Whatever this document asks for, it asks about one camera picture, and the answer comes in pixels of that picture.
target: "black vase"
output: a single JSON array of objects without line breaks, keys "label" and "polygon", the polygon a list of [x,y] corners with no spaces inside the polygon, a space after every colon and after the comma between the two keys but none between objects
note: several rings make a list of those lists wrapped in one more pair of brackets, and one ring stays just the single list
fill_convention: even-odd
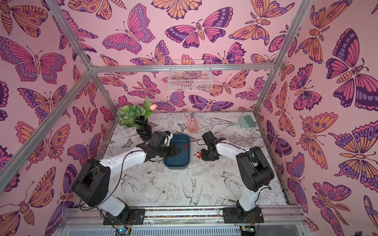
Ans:
[{"label": "black vase", "polygon": [[152,127],[148,123],[148,119],[143,123],[138,123],[140,129],[136,129],[136,133],[139,134],[143,141],[151,139],[152,136]]}]

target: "artificial plant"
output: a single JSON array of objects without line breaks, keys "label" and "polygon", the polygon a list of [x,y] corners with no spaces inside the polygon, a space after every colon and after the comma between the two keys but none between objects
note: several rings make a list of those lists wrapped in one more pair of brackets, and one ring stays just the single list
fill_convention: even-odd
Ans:
[{"label": "artificial plant", "polygon": [[117,111],[117,115],[120,117],[118,123],[127,128],[134,127],[140,129],[140,125],[143,124],[152,113],[150,106],[150,99],[145,97],[142,106],[131,105],[119,108]]}]

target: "black mounting plate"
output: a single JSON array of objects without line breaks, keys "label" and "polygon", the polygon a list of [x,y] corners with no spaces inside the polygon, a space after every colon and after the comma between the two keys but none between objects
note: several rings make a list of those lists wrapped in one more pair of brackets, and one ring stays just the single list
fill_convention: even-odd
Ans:
[{"label": "black mounting plate", "polygon": [[236,212],[236,207],[225,207],[223,208],[223,220],[225,224],[238,224],[238,223],[264,223],[264,218],[263,216],[259,215],[261,213],[261,208],[256,207],[255,211],[248,216],[249,220],[246,221],[240,221]]},{"label": "black mounting plate", "polygon": [[[129,225],[142,225],[145,212],[145,209],[130,209],[130,217],[132,217],[133,220],[129,223]],[[106,213],[105,217],[113,225],[124,225],[124,223],[122,224],[117,217],[109,214],[108,212]],[[104,225],[111,225],[106,219],[104,219]]]}]

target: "robotic arm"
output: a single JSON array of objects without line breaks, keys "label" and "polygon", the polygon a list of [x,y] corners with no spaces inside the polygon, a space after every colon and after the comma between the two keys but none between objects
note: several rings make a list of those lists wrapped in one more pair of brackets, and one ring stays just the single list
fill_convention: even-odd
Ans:
[{"label": "robotic arm", "polygon": [[[274,178],[274,172],[264,154],[259,147],[245,150],[232,143],[221,142],[225,139],[216,139],[211,131],[202,137],[207,145],[207,149],[201,151],[202,160],[215,161],[220,155],[224,155],[237,161],[245,187],[241,198],[237,201],[236,213],[238,219],[250,220],[251,215],[256,213],[256,201],[261,190],[266,188],[266,185]],[[109,159],[87,160],[72,184],[73,191],[88,206],[101,208],[115,216],[119,222],[126,223],[130,217],[130,208],[113,196],[114,190],[109,193],[111,178],[156,156],[176,156],[180,153],[180,149],[174,144],[170,145],[172,138],[173,134],[169,131],[155,131],[150,141],[138,144],[128,152]]]}]

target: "butterfly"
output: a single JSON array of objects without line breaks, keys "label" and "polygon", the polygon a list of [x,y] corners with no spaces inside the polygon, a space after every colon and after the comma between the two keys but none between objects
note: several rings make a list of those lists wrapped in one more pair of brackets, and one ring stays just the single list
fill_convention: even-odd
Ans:
[{"label": "butterfly", "polygon": [[284,165],[283,165],[283,164],[279,165],[279,166],[278,166],[278,169],[280,170],[280,173],[281,173],[281,174],[284,174],[285,168],[284,168]]},{"label": "butterfly", "polygon": [[[266,1],[260,1],[260,0],[251,0],[253,9],[255,10],[256,14],[260,18],[272,18],[277,17],[280,15],[285,14],[287,11],[289,11],[293,6],[294,3],[291,3],[287,5],[285,8],[281,8],[280,5],[273,1],[270,3],[269,0]],[[245,24],[252,24],[256,22],[257,24],[246,26],[244,28],[241,28],[232,34],[230,34],[228,37],[230,39],[238,39],[238,40],[246,40],[251,38],[252,40],[258,40],[263,39],[265,45],[268,45],[269,43],[269,34],[263,27],[260,25],[270,25],[270,21],[267,19],[257,19],[256,15],[251,12],[251,17],[254,20],[247,21]]]},{"label": "butterfly", "polygon": [[[81,74],[79,72],[79,69],[76,67],[76,65],[73,65],[73,79],[75,80],[75,82],[77,82],[81,77]],[[96,104],[95,104],[95,97],[96,97],[96,92],[97,92],[97,86],[94,82],[88,82],[81,90],[80,92],[76,95],[76,97],[74,99],[78,99],[81,97],[81,95],[83,94],[84,92],[84,96],[87,96],[89,97],[89,101],[91,102],[91,104],[96,107]]]},{"label": "butterfly", "polygon": [[167,97],[167,100],[165,102],[155,102],[155,104],[158,106],[156,109],[158,110],[166,110],[166,111],[174,111],[176,110],[176,107],[183,107],[186,106],[185,102],[183,99],[185,98],[184,96],[184,91],[175,91],[171,94],[171,96]]},{"label": "butterfly", "polygon": [[[10,159],[12,158],[12,154],[11,153],[7,153],[6,151],[6,147],[2,147],[0,145],[0,171],[3,169],[3,167],[10,161]],[[4,191],[5,192],[9,192],[11,191],[13,188],[17,187],[18,186],[18,182],[20,182],[19,180],[19,177],[20,177],[20,174],[17,173],[13,178],[12,180],[10,181],[10,183],[5,187]]]},{"label": "butterfly", "polygon": [[241,99],[247,99],[248,101],[256,101],[259,98],[262,87],[265,84],[264,77],[258,77],[255,80],[254,88],[249,87],[250,91],[241,92],[236,94],[235,98],[240,97]]},{"label": "butterfly", "polygon": [[266,131],[268,132],[266,137],[269,140],[269,144],[276,146],[274,151],[280,157],[282,157],[282,155],[287,156],[293,151],[290,144],[286,142],[284,139],[279,138],[279,134],[276,134],[270,120],[266,121]]},{"label": "butterfly", "polygon": [[128,30],[125,27],[125,22],[123,22],[125,34],[115,33],[109,35],[104,39],[102,45],[107,49],[114,48],[117,51],[126,49],[135,55],[138,54],[142,50],[142,46],[138,42],[142,41],[144,43],[149,43],[155,38],[147,28],[150,19],[147,18],[146,11],[147,8],[142,4],[138,3],[135,5],[133,9],[131,9],[129,17],[127,18]]},{"label": "butterfly", "polygon": [[116,104],[116,110],[118,110],[119,108],[124,107],[124,106],[131,106],[132,105],[130,102],[127,101],[127,98],[126,98],[125,95],[118,98],[118,103],[116,101],[114,101],[114,102]]},{"label": "butterfly", "polygon": [[[5,82],[0,81],[0,107],[5,107],[8,104],[9,89]],[[6,111],[0,110],[0,121],[8,117]]]},{"label": "butterfly", "polygon": [[203,109],[209,109],[210,111],[221,111],[232,107],[234,104],[232,102],[214,102],[213,100],[206,100],[205,98],[198,95],[189,95],[189,101],[194,104],[193,108],[197,108],[202,111]]},{"label": "butterfly", "polygon": [[248,73],[249,73],[249,70],[242,70],[242,71],[239,71],[236,75],[234,75],[228,83],[226,83],[227,78],[228,78],[228,76],[227,76],[226,81],[222,82],[221,85],[213,84],[212,91],[211,91],[210,95],[214,96],[214,97],[219,96],[220,94],[222,94],[223,88],[225,88],[226,92],[231,94],[230,87],[233,87],[233,88],[244,87],[245,83],[246,83],[244,80],[247,77]]},{"label": "butterfly", "polygon": [[278,120],[278,128],[281,131],[285,130],[288,134],[290,134],[291,136],[295,137],[294,126],[293,126],[293,124],[291,123],[291,121],[289,120],[289,118],[286,115],[286,113],[287,114],[289,114],[289,113],[287,112],[286,108],[284,108],[285,107],[285,102],[286,102],[286,96],[287,96],[287,82],[285,82],[282,85],[281,92],[276,96],[276,106],[278,108],[281,108],[281,110],[278,110],[275,113],[275,115],[276,116],[281,115],[280,119]]},{"label": "butterfly", "polygon": [[[342,203],[334,204],[332,201],[344,200],[351,194],[352,191],[350,190],[350,188],[344,185],[333,186],[328,182],[324,182],[323,186],[319,183],[314,183],[313,186],[318,192],[315,193],[317,197],[312,197],[312,201],[317,207],[320,208],[320,214],[328,223],[330,223],[336,235],[344,236],[344,232],[342,231],[340,222],[337,220],[337,217],[345,225],[349,224],[338,210],[350,211],[350,209]],[[331,208],[335,210],[337,217],[333,213]]]},{"label": "butterfly", "polygon": [[180,128],[181,128],[181,132],[184,132],[184,130],[187,128],[187,127],[186,127],[186,124],[178,124],[178,123],[177,123],[177,125],[180,126]]},{"label": "butterfly", "polygon": [[378,192],[378,184],[376,182],[376,179],[378,178],[378,170],[366,160],[364,160],[371,160],[367,158],[367,156],[376,154],[376,152],[374,152],[374,154],[371,155],[364,155],[364,153],[368,152],[377,141],[378,137],[377,135],[375,135],[375,133],[377,132],[378,120],[374,123],[371,122],[368,125],[355,128],[352,131],[352,134],[348,133],[335,135],[328,133],[336,139],[336,145],[344,150],[351,152],[340,154],[340,156],[347,157],[349,158],[349,160],[339,165],[340,172],[338,174],[335,174],[335,176],[346,175],[347,177],[350,177],[352,179],[358,179],[359,177],[361,177],[361,184],[363,184],[365,187],[369,187],[371,190]]},{"label": "butterfly", "polygon": [[[124,3],[121,0],[111,0],[117,6],[124,8]],[[68,2],[68,7],[72,10],[81,11],[81,12],[88,12],[94,13],[97,11],[96,16],[103,20],[109,20],[112,16],[112,8],[110,7],[108,0],[94,0],[94,1],[87,1],[87,0],[70,0]]]},{"label": "butterfly", "polygon": [[89,143],[75,144],[69,147],[67,150],[67,155],[71,156],[74,160],[79,160],[81,167],[84,163],[90,159],[97,156],[97,147],[100,145],[101,134],[95,134]]},{"label": "butterfly", "polygon": [[372,220],[373,224],[378,228],[378,212],[373,209],[372,202],[368,196],[364,196],[364,205],[367,215],[369,216],[370,220]]},{"label": "butterfly", "polygon": [[208,37],[210,42],[214,43],[217,38],[223,37],[226,34],[224,29],[218,29],[214,27],[226,28],[228,23],[230,23],[232,16],[232,8],[226,7],[219,9],[212,13],[208,18],[205,19],[201,25],[199,20],[195,23],[195,27],[191,25],[176,25],[165,31],[168,38],[172,39],[177,43],[183,42],[184,48],[200,46],[200,39],[205,40],[205,35]]},{"label": "butterfly", "polygon": [[128,139],[127,143],[125,143],[121,148],[130,148],[131,145],[133,145],[133,142],[131,141],[131,139]]},{"label": "butterfly", "polygon": [[268,94],[267,94],[267,96],[266,96],[266,98],[264,99],[264,102],[263,102],[264,107],[265,107],[268,111],[270,111],[271,114],[272,114],[272,112],[273,112],[273,105],[272,105],[272,102],[271,102],[270,99],[273,98],[273,97],[272,97],[272,94],[273,94],[274,90],[276,89],[276,86],[277,86],[277,83],[276,83],[276,82],[274,82],[274,83],[270,86],[270,89],[269,89],[269,91],[268,91]]},{"label": "butterfly", "polygon": [[321,41],[324,41],[323,35],[321,33],[324,33],[326,30],[328,30],[329,26],[325,26],[336,19],[342,12],[344,12],[351,3],[352,0],[338,1],[330,5],[327,11],[325,10],[325,8],[322,8],[319,10],[319,12],[315,12],[315,6],[312,5],[310,20],[316,28],[320,29],[320,31],[317,29],[311,29],[309,33],[314,37],[308,38],[300,43],[295,50],[295,53],[302,49],[305,54],[309,53],[308,57],[312,61],[321,64],[323,62],[323,51],[319,39]]},{"label": "butterfly", "polygon": [[59,227],[60,222],[63,219],[66,209],[72,208],[75,203],[69,201],[74,197],[72,194],[73,189],[71,188],[72,183],[75,181],[77,176],[77,170],[74,165],[69,164],[63,176],[63,192],[60,193],[59,200],[62,200],[60,204],[56,207],[54,213],[51,215],[51,218],[47,224],[45,236],[51,236]]},{"label": "butterfly", "polygon": [[265,57],[263,57],[263,56],[261,56],[259,54],[252,54],[251,55],[251,60],[252,60],[253,63],[274,63],[274,61],[276,60],[275,55],[276,54],[274,54],[271,57],[268,57],[267,55],[264,55],[264,56],[266,56],[266,59],[265,59]]},{"label": "butterfly", "polygon": [[315,232],[319,230],[319,227],[310,218],[305,217],[305,220],[311,232]]},{"label": "butterfly", "polygon": [[0,229],[2,229],[2,235],[13,236],[16,234],[20,225],[21,215],[23,215],[26,223],[34,225],[35,216],[31,207],[41,208],[48,205],[52,201],[54,197],[54,189],[52,187],[54,183],[55,173],[56,168],[52,167],[44,174],[44,176],[38,182],[36,188],[33,190],[33,193],[31,194],[27,203],[25,202],[27,198],[27,192],[34,181],[26,190],[26,197],[22,202],[17,205],[6,204],[19,207],[19,210],[5,213],[0,216]]},{"label": "butterfly", "polygon": [[[17,122],[16,130],[16,135],[19,138],[19,142],[22,144],[25,143],[25,141],[35,131],[33,127],[21,121]],[[26,170],[29,170],[33,163],[43,160],[45,156],[49,156],[50,159],[59,159],[60,162],[62,162],[63,160],[60,158],[60,156],[63,153],[63,145],[66,143],[69,134],[70,125],[65,124],[54,133],[51,139],[50,137],[47,139],[44,138],[44,140],[42,139],[33,153],[29,156],[28,160],[30,161],[30,165],[26,167]]]},{"label": "butterfly", "polygon": [[148,77],[148,76],[143,76],[143,84],[141,82],[137,82],[139,84],[140,87],[134,87],[134,89],[140,89],[140,90],[134,90],[134,91],[131,91],[131,92],[128,92],[127,94],[129,95],[132,95],[132,96],[138,96],[138,97],[141,97],[141,98],[145,98],[146,96],[149,98],[149,99],[154,99],[156,95],[156,93],[160,93],[160,90],[158,90],[156,88],[156,84],[151,82],[151,79]]},{"label": "butterfly", "polygon": [[280,72],[278,73],[278,75],[281,75],[281,81],[283,81],[286,78],[286,75],[294,71],[294,65],[286,65],[287,63],[290,63],[290,62],[286,62],[286,58],[285,58],[285,60],[283,61],[280,67]]},{"label": "butterfly", "polygon": [[153,0],[151,5],[162,10],[168,9],[168,15],[178,20],[183,19],[187,11],[197,11],[202,5],[202,0]]},{"label": "butterfly", "polygon": [[[226,51],[224,51],[225,56],[223,57],[218,53],[222,59],[212,54],[203,54],[202,60],[206,60],[204,64],[241,64],[244,63],[244,53],[245,50],[242,48],[242,45],[236,42],[231,45],[227,55]],[[222,71],[213,71],[213,74],[218,76],[222,74]]]},{"label": "butterfly", "polygon": [[88,128],[89,131],[92,132],[93,125],[96,123],[97,108],[94,109],[92,112],[91,108],[89,108],[88,112],[86,112],[85,108],[83,107],[83,112],[81,112],[76,106],[73,106],[72,110],[73,113],[76,115],[76,123],[81,126],[81,132],[85,133],[85,130],[88,130]]},{"label": "butterfly", "polygon": [[305,119],[303,119],[302,115],[300,115],[300,118],[303,120],[302,129],[305,131],[305,133],[301,135],[299,142],[296,144],[300,144],[303,150],[308,150],[308,153],[315,161],[315,163],[317,165],[320,165],[320,167],[324,169],[328,168],[327,160],[325,159],[322,148],[319,146],[316,140],[319,136],[325,136],[319,135],[319,133],[331,127],[331,125],[336,122],[337,117],[338,115],[334,114],[333,112],[330,114],[328,114],[327,112],[319,114],[314,118],[307,116]]},{"label": "butterfly", "polygon": [[[288,31],[289,31],[289,25],[285,25],[285,29],[281,30],[279,33],[283,34],[283,33],[287,33]],[[270,43],[268,51],[269,52],[274,52],[276,50],[279,50],[281,48],[282,42],[285,39],[285,36],[286,36],[286,34],[279,35],[279,36],[275,37],[272,40],[272,42]]]},{"label": "butterfly", "polygon": [[23,5],[9,7],[8,2],[10,2],[10,0],[2,1],[0,7],[3,11],[3,13],[1,13],[3,26],[8,35],[11,35],[13,28],[12,18],[10,16],[12,12],[13,18],[25,33],[32,37],[38,37],[41,34],[41,30],[37,26],[40,26],[47,19],[47,11],[37,6]]},{"label": "butterfly", "polygon": [[337,41],[333,55],[348,65],[334,58],[330,58],[325,64],[328,68],[327,79],[339,77],[336,83],[345,82],[335,90],[333,96],[341,100],[343,107],[349,107],[354,98],[355,85],[352,77],[355,75],[355,106],[369,111],[378,111],[378,81],[369,75],[358,74],[363,68],[366,68],[367,71],[369,69],[364,66],[365,61],[363,58],[361,58],[362,65],[356,66],[359,56],[359,41],[354,30],[345,30]]},{"label": "butterfly", "polygon": [[[155,57],[152,56],[151,58],[134,58],[130,61],[139,66],[155,66],[155,65],[177,65],[176,63],[171,61],[171,58],[168,56],[169,51],[166,47],[164,40],[161,40],[155,49]],[[158,72],[151,72],[153,76],[156,78],[156,73]]]},{"label": "butterfly", "polygon": [[62,71],[66,63],[64,56],[53,52],[46,53],[41,58],[38,55],[32,56],[21,45],[2,36],[0,36],[0,55],[4,61],[16,65],[21,81],[35,81],[37,75],[42,73],[46,83],[56,84],[56,73]]},{"label": "butterfly", "polygon": [[294,101],[294,109],[297,111],[302,111],[304,108],[310,110],[322,100],[322,96],[318,93],[313,91],[305,91],[306,83],[308,78],[311,75],[312,71],[312,64],[307,64],[306,67],[302,67],[298,71],[298,76],[294,76],[294,78],[290,82],[290,90],[298,90],[294,96],[297,96],[297,99]]},{"label": "butterfly", "polygon": [[109,109],[108,106],[106,106],[106,107],[102,106],[102,107],[100,107],[100,110],[104,114],[104,120],[106,122],[109,122],[110,120],[114,119],[113,112]]},{"label": "butterfly", "polygon": [[[83,38],[86,38],[86,39],[96,39],[98,38],[97,35],[95,34],[92,34],[91,32],[88,32],[84,29],[79,29],[79,27],[77,26],[77,24],[73,21],[73,19],[71,18],[70,14],[68,13],[68,11],[65,11],[65,10],[62,10],[63,12],[63,15],[65,16],[66,20],[68,21],[71,29],[73,30],[73,32],[75,33],[76,37],[77,37],[77,40],[79,41],[81,47],[85,50],[85,51],[89,51],[89,52],[97,52],[93,47],[83,43],[85,42],[85,40]],[[65,47],[68,46],[71,47],[71,43],[69,42],[67,36],[65,35],[64,31],[62,30],[61,26],[59,25],[58,21],[55,19],[55,17],[53,16],[54,18],[54,21],[56,23],[56,26],[58,26],[58,29],[61,33],[61,36],[60,36],[60,43],[59,43],[59,49],[60,50],[63,50],[65,49]],[[77,53],[75,52],[75,50],[72,48],[72,59],[75,61],[76,60],[76,57],[77,57]]]},{"label": "butterfly", "polygon": [[60,102],[60,100],[66,96],[67,94],[67,86],[62,85],[60,86],[51,97],[51,92],[49,95],[43,96],[36,91],[33,91],[31,89],[27,88],[18,88],[17,89],[20,92],[20,95],[22,95],[26,101],[26,103],[31,107],[35,108],[37,117],[39,118],[39,123],[41,124],[42,121],[49,115],[50,111],[52,111]]},{"label": "butterfly", "polygon": [[305,170],[305,157],[302,153],[298,152],[298,155],[293,157],[292,162],[286,162],[286,170],[290,178],[287,179],[287,187],[294,193],[295,199],[302,207],[304,213],[308,213],[308,203],[306,194],[301,186],[300,179]]}]

